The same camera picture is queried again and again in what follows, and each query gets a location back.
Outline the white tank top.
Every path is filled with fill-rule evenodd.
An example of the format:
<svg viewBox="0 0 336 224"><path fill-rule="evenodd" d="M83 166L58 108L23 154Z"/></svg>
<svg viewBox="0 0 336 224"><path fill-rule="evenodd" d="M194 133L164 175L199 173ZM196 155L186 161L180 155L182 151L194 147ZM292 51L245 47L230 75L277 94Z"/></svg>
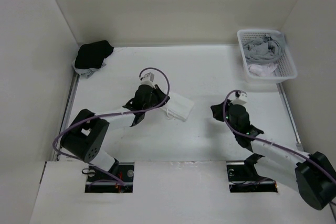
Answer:
<svg viewBox="0 0 336 224"><path fill-rule="evenodd" d="M161 110L169 119L175 118L182 122L187 121L195 102L174 92L170 92L169 97L169 101L161 107Z"/></svg>

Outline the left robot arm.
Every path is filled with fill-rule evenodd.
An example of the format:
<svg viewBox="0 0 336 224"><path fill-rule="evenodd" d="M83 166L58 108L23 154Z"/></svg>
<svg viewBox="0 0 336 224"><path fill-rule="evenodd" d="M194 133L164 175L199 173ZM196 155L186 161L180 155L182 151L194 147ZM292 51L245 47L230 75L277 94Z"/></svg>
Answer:
<svg viewBox="0 0 336 224"><path fill-rule="evenodd" d="M113 181L118 175L119 161L101 150L107 131L138 125L146 111L164 106L169 99L158 85L142 84L132 99L105 119L83 109L72 125L86 121L65 133L60 146L77 159L95 166L104 180Z"/></svg>

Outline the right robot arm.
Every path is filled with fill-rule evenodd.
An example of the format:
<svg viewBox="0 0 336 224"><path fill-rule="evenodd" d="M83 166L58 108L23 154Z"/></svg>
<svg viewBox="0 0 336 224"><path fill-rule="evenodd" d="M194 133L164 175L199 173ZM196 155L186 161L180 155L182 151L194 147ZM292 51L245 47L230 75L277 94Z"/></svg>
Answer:
<svg viewBox="0 0 336 224"><path fill-rule="evenodd" d="M212 105L211 111L215 120L226 123L238 145L252 153L244 161L248 179L281 182L315 210L335 199L335 169L323 153L309 154L259 138L264 132L251 124L245 107L230 100Z"/></svg>

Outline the folded grey tank top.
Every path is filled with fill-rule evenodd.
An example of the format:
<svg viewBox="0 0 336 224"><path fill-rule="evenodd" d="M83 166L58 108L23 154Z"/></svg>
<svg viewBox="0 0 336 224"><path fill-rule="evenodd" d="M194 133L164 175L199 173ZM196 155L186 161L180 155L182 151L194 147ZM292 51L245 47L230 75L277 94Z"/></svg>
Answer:
<svg viewBox="0 0 336 224"><path fill-rule="evenodd" d="M95 72L98 72L100 69L104 68L106 63L103 61L100 68L89 68L89 69L79 69L75 67L75 61L72 62L72 67L76 74L80 77L85 77L86 79L90 78Z"/></svg>

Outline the pale pink tank top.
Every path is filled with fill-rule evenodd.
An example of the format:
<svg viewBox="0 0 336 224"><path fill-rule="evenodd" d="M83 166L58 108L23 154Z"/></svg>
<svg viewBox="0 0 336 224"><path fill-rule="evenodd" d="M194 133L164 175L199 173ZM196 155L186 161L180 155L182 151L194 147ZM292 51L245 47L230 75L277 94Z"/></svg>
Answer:
<svg viewBox="0 0 336 224"><path fill-rule="evenodd" d="M264 65L251 64L248 65L248 70L251 74L259 77L271 77L277 69L277 63L268 63Z"/></svg>

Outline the folded black tank top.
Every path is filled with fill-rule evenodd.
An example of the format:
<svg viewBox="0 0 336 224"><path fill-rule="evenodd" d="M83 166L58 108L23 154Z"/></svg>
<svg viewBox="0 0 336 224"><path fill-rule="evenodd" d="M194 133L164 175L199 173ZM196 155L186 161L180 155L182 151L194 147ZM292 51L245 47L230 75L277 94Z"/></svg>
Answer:
<svg viewBox="0 0 336 224"><path fill-rule="evenodd" d="M114 47L107 40L84 44L79 48L74 65L78 69L100 69L113 51Z"/></svg>

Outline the grey tank top in basket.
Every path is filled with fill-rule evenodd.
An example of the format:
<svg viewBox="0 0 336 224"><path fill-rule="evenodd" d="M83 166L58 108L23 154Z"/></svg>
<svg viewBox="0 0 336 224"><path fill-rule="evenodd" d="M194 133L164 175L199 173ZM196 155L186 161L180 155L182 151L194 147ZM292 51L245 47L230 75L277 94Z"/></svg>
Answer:
<svg viewBox="0 0 336 224"><path fill-rule="evenodd" d="M264 35L243 44L243 52L248 64L264 65L274 63L284 54L286 46L282 33Z"/></svg>

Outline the white plastic laundry basket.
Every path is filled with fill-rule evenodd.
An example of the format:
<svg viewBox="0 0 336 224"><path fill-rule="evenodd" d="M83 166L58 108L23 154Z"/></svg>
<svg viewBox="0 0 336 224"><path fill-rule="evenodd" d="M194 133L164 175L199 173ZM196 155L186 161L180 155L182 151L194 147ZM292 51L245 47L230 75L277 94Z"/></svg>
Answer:
<svg viewBox="0 0 336 224"><path fill-rule="evenodd" d="M237 32L247 82L278 84L298 76L283 33L272 29Z"/></svg>

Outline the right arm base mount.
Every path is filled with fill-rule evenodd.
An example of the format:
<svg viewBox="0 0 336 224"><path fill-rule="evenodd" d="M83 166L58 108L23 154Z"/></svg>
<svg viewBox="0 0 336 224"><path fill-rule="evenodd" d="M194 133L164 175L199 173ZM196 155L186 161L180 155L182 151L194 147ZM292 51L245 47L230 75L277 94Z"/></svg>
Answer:
<svg viewBox="0 0 336 224"><path fill-rule="evenodd" d="M229 191L231 193L277 193L277 183L267 177L260 176L255 165L262 158L253 154L244 161L226 163Z"/></svg>

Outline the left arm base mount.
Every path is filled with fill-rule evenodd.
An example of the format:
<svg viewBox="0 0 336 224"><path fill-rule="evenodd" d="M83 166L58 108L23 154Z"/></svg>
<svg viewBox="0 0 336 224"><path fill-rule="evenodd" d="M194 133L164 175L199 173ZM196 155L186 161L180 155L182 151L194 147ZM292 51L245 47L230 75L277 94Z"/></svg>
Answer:
<svg viewBox="0 0 336 224"><path fill-rule="evenodd" d="M119 185L111 176L88 166L82 170L86 175L85 193L133 193L135 163L120 163L115 175L124 182Z"/></svg>

